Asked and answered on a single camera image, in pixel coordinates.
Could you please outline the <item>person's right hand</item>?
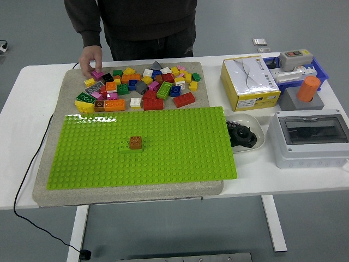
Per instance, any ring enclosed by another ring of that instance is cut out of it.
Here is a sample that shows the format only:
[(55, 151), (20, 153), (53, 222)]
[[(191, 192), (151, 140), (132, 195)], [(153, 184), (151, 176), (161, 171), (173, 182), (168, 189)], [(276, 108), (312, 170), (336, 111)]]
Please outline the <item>person's right hand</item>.
[(90, 79), (91, 72), (101, 72), (102, 70), (102, 48), (99, 45), (86, 46), (82, 49), (79, 64), (83, 75)]

